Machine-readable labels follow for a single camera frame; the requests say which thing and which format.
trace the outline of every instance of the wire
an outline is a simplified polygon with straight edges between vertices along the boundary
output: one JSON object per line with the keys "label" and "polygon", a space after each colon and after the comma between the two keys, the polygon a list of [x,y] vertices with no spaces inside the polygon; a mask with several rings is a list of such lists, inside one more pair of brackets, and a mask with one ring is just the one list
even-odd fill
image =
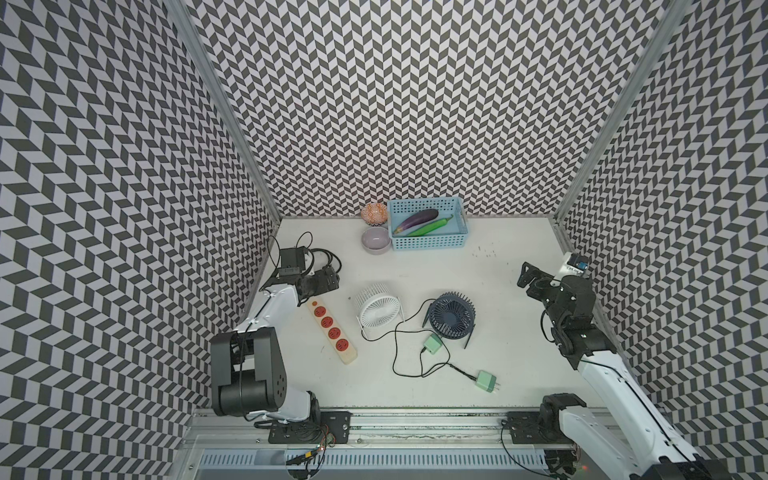
{"label": "wire", "polygon": [[[538,285],[539,282],[547,282],[547,285],[539,286]],[[558,285],[562,283],[560,280],[555,280],[554,278],[540,278],[540,279],[534,280],[533,286],[535,286],[536,288],[546,288],[547,286],[557,286],[557,285],[552,285],[552,282],[557,282]]]}
{"label": "wire", "polygon": [[569,359],[578,360],[579,362],[584,362],[584,363],[591,363],[592,365],[601,366],[601,367],[603,367],[603,368],[606,368],[606,369],[610,369],[610,370],[613,370],[613,371],[614,371],[614,373],[616,373],[616,375],[618,375],[618,376],[619,376],[619,378],[621,378],[621,379],[623,379],[623,380],[624,380],[624,384],[625,384],[626,386],[628,386],[628,387],[629,387],[629,390],[630,390],[630,391],[631,391],[631,392],[634,394],[634,396],[635,396],[635,397],[637,397],[637,400],[638,400],[638,401],[640,402],[640,404],[643,406],[643,408],[645,409],[645,411],[646,411],[646,412],[648,412],[648,415],[650,415],[650,417],[651,417],[651,418],[654,420],[654,422],[656,423],[656,426],[657,426],[657,427],[659,427],[659,430],[661,430],[661,433],[664,435],[664,437],[666,437],[666,438],[667,438],[667,444],[668,444],[668,445],[672,445],[672,448],[674,448],[675,450],[677,450],[677,453],[678,453],[678,454],[680,454],[680,456],[681,456],[681,457],[685,458],[685,461],[686,461],[686,462],[688,462],[688,463],[690,463],[691,465],[693,465],[693,466],[696,468],[696,470],[698,470],[699,472],[703,473],[703,474],[704,474],[704,476],[706,476],[707,478],[710,478],[710,479],[712,479],[712,475],[711,475],[709,472],[706,472],[706,471],[705,471],[705,470],[703,470],[701,467],[699,467],[699,465],[696,465],[696,460],[695,460],[695,459],[694,459],[694,460],[689,460],[689,458],[688,458],[688,457],[686,457],[684,453],[682,453],[682,451],[681,451],[681,450],[680,450],[680,449],[677,447],[677,445],[675,445],[675,444],[672,442],[672,438],[671,438],[671,437],[670,437],[670,436],[667,434],[667,431],[664,429],[664,427],[663,427],[663,426],[661,426],[661,423],[659,422],[659,420],[656,418],[656,416],[653,414],[653,412],[652,412],[652,411],[651,411],[651,410],[648,408],[648,405],[646,405],[646,404],[645,404],[645,402],[643,401],[643,397],[645,397],[645,395],[643,395],[643,397],[641,397],[641,396],[640,396],[640,395],[637,393],[637,391],[635,391],[634,387],[632,386],[632,383],[631,383],[631,382],[628,382],[628,381],[627,381],[627,379],[625,379],[625,378],[624,378],[624,376],[623,376],[623,375],[621,375],[621,373],[619,373],[619,371],[618,371],[618,370],[616,370],[614,367],[612,367],[612,366],[610,366],[610,365],[604,365],[604,364],[602,364],[602,363],[591,362],[590,360],[584,360],[583,358],[580,358],[580,357],[576,357],[576,356],[568,356],[568,355],[563,355],[563,356],[564,356],[565,358],[569,358]]}
{"label": "wire", "polygon": [[397,345],[397,334],[398,334],[398,333],[422,333],[422,332],[429,332],[429,333],[434,333],[434,331],[433,331],[433,330],[430,330],[430,329],[421,329],[421,330],[400,330],[400,329],[398,329],[398,327],[400,327],[400,326],[401,326],[403,323],[405,323],[405,322],[409,321],[410,319],[412,319],[412,318],[414,318],[414,317],[418,316],[418,314],[419,314],[419,313],[422,311],[422,309],[424,308],[424,305],[425,305],[427,302],[433,302],[433,301],[435,301],[435,300],[437,300],[437,299],[434,299],[434,298],[429,298],[429,299],[427,299],[427,300],[424,300],[424,301],[422,302],[421,306],[419,307],[419,309],[418,309],[418,310],[416,310],[416,313],[414,313],[413,315],[411,315],[411,316],[410,316],[410,317],[408,317],[407,319],[404,319],[404,320],[402,320],[402,321],[398,322],[398,323],[397,323],[397,325],[395,325],[395,329],[393,329],[393,330],[390,330],[390,331],[388,331],[387,333],[384,333],[383,335],[381,335],[381,336],[379,336],[379,337],[377,337],[377,338],[375,338],[375,339],[370,339],[370,338],[366,337],[366,334],[365,334],[365,332],[363,331],[363,329],[362,329],[362,328],[360,329],[360,336],[361,336],[361,337],[362,337],[362,338],[363,338],[363,339],[364,339],[366,342],[378,342],[379,340],[381,340],[381,339],[382,339],[382,338],[384,338],[385,336],[389,335],[390,333],[393,333],[393,334],[395,335],[395,358],[394,358],[394,359],[392,359],[392,373],[394,373],[394,374],[395,374],[395,375],[397,375],[397,376],[406,377],[406,378],[409,378],[409,379],[425,379],[426,377],[430,376],[431,374],[433,374],[433,373],[437,372],[437,371],[438,371],[438,370],[440,370],[442,367],[444,367],[444,366],[446,366],[446,365],[447,365],[447,366],[450,366],[451,368],[453,368],[454,370],[456,370],[457,372],[461,373],[462,375],[466,376],[467,378],[470,378],[470,379],[471,379],[473,382],[476,382],[476,381],[477,381],[477,377],[474,377],[474,376],[472,376],[472,375],[469,375],[469,374],[468,374],[467,372],[465,372],[464,370],[462,370],[462,369],[460,369],[459,367],[457,367],[457,366],[455,366],[455,365],[453,365],[453,364],[451,364],[451,363],[450,363],[450,362],[451,362],[451,350],[448,348],[448,346],[447,346],[445,343],[443,343],[443,344],[442,344],[442,346],[444,346],[444,347],[445,347],[445,351],[448,353],[448,358],[447,358],[447,359],[446,359],[444,362],[437,362],[435,365],[432,365],[432,366],[430,366],[430,367],[427,369],[427,371],[426,371],[426,372],[424,371],[424,359],[422,358],[422,355],[423,355],[423,354],[424,354],[424,352],[426,351],[426,348],[422,348],[422,351],[419,353],[419,367],[420,367],[420,368],[419,368],[419,374],[418,374],[418,375],[409,375],[408,373],[400,373],[400,372],[398,372],[398,371],[395,369],[395,364],[397,363],[397,356],[398,356],[398,353],[399,353],[399,347],[398,347],[398,345]]}
{"label": "wire", "polygon": [[[280,261],[280,242],[277,241],[277,237],[275,237],[274,235],[270,234],[266,236],[267,239],[269,239],[270,237],[275,239],[275,244],[277,245],[277,260]],[[269,248],[269,246],[266,247],[266,252],[270,255],[270,260],[272,260],[272,264],[275,266],[275,268],[277,268],[277,263],[275,263],[275,259],[272,258],[272,249]]]}
{"label": "wire", "polygon": [[538,321],[539,326],[541,327],[541,334],[544,336],[544,339],[547,340],[549,343],[554,343],[554,339],[550,340],[547,338],[547,334],[544,332],[544,315],[547,313],[547,310],[544,310],[541,312],[541,318]]}
{"label": "wire", "polygon": [[509,458],[518,467],[523,468],[524,470],[528,470],[530,473],[535,473],[536,475],[541,475],[542,477],[558,478],[558,479],[567,478],[567,477],[565,477],[565,475],[550,475],[550,474],[547,474],[547,473],[536,472],[535,470],[531,470],[530,468],[526,467],[525,465],[523,465],[520,462],[518,462],[517,460],[515,460],[515,457],[513,457],[512,454],[509,453],[509,450],[507,450],[507,445],[504,444],[504,429],[505,428],[507,428],[507,422],[502,422],[502,440],[501,440],[502,441],[502,447],[504,447],[504,451],[507,452],[507,455],[509,456]]}
{"label": "wire", "polygon": [[[422,308],[424,308],[424,305],[425,305],[427,302],[434,302],[435,300],[437,300],[437,299],[436,299],[436,298],[428,298],[427,300],[424,300],[424,301],[422,302],[422,305],[419,307],[419,309],[418,309],[418,310],[416,310],[416,313],[414,313],[413,315],[411,315],[411,316],[410,316],[410,317],[408,317],[407,319],[405,319],[405,320],[402,320],[402,321],[400,321],[400,322],[399,322],[397,325],[395,325],[395,330],[397,330],[397,327],[398,327],[398,326],[402,325],[403,323],[405,323],[405,322],[407,322],[408,320],[410,320],[410,319],[414,318],[415,316],[417,316],[417,315],[418,315],[418,314],[419,314],[419,313],[422,311]],[[390,333],[394,333],[394,332],[395,332],[395,330],[390,330],[390,331],[388,331],[387,333],[385,333],[384,335],[381,335],[381,336],[380,336],[379,338],[377,338],[377,339],[369,339],[369,338],[366,338],[366,334],[365,334],[365,333],[362,331],[362,329],[360,329],[360,335],[362,335],[362,338],[363,338],[363,339],[364,339],[366,342],[378,342],[379,340],[381,340],[381,339],[382,339],[382,338],[384,338],[385,336],[389,335]],[[398,330],[398,332],[399,332],[399,333],[420,333],[420,332],[431,332],[431,330],[430,330],[430,329],[424,329],[424,330],[418,330],[418,331]]]}
{"label": "wire", "polygon": [[460,369],[456,365],[452,365],[451,363],[449,363],[448,366],[451,367],[452,369],[454,369],[456,372],[461,373],[463,376],[467,377],[471,381],[473,381],[473,382],[477,382],[478,381],[478,378],[476,376],[469,375],[467,372],[465,372],[464,370]]}
{"label": "wire", "polygon": [[307,246],[306,246],[306,248],[310,248],[310,247],[312,246],[312,242],[313,242],[313,241],[315,241],[315,237],[313,237],[313,235],[312,235],[312,232],[310,232],[309,230],[307,230],[306,232],[304,232],[304,233],[302,233],[301,235],[299,235],[299,239],[298,239],[298,240],[296,240],[296,247],[298,247],[298,246],[299,246],[299,242],[300,242],[300,241],[301,241],[301,239],[304,237],[304,235],[307,235],[307,234],[309,234],[309,235],[310,235],[310,244],[309,244],[309,245],[307,245]]}
{"label": "wire", "polygon": [[341,259],[334,252],[331,252],[331,251],[326,250],[324,248],[312,248],[312,249],[310,249],[310,252],[312,252],[312,253],[323,252],[324,254],[326,254],[326,257],[328,257],[328,264],[329,265],[333,262],[333,259],[335,258],[336,261],[339,262],[339,268],[336,269],[336,273],[341,271],[341,267],[342,267]]}

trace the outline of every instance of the blue basket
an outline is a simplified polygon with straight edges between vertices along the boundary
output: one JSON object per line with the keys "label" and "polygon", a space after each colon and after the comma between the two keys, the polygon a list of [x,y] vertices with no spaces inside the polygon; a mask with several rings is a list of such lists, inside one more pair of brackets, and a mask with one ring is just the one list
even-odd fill
{"label": "blue basket", "polygon": [[[435,208],[439,213],[433,221],[447,218],[453,215],[453,218],[444,227],[440,227],[423,237],[404,237],[402,233],[393,236],[392,231],[397,228],[406,218],[427,208]],[[469,235],[467,228],[467,218],[464,214],[462,199],[459,197],[440,197],[440,198],[412,198],[406,200],[390,200],[386,205],[389,216],[389,238],[392,239],[392,247],[395,250],[430,250],[437,248],[459,248],[463,247]],[[418,227],[406,230],[417,230]]]}

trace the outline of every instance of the fan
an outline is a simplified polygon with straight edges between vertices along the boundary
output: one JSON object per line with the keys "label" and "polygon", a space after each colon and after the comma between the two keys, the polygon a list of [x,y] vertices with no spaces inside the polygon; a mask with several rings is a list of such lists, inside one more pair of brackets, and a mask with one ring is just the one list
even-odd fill
{"label": "fan", "polygon": [[475,307],[466,296],[458,292],[443,293],[432,302],[424,317],[422,327],[427,324],[443,338],[456,340],[467,337],[464,348],[475,329]]}
{"label": "fan", "polygon": [[376,328],[393,321],[402,312],[400,299],[383,283],[374,283],[355,297],[361,327]]}

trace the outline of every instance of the black and white wall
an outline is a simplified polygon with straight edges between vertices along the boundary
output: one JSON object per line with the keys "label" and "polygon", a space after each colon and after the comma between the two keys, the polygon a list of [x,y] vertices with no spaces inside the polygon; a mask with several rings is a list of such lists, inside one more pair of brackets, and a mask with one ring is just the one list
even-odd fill
{"label": "black and white wall", "polygon": [[278,208],[554,212],[668,0],[187,0]]}
{"label": "black and white wall", "polygon": [[274,225],[159,0],[0,45],[0,478],[163,474]]}
{"label": "black and white wall", "polygon": [[767,32],[762,1],[694,2],[567,218],[651,398],[763,480]]}

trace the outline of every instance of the purple bowl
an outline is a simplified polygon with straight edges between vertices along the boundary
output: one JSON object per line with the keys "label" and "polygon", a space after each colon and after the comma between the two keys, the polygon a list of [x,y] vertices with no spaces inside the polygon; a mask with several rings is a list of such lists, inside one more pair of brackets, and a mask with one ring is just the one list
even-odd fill
{"label": "purple bowl", "polygon": [[362,233],[362,248],[372,255],[381,255],[389,250],[392,239],[385,227],[370,227]]}

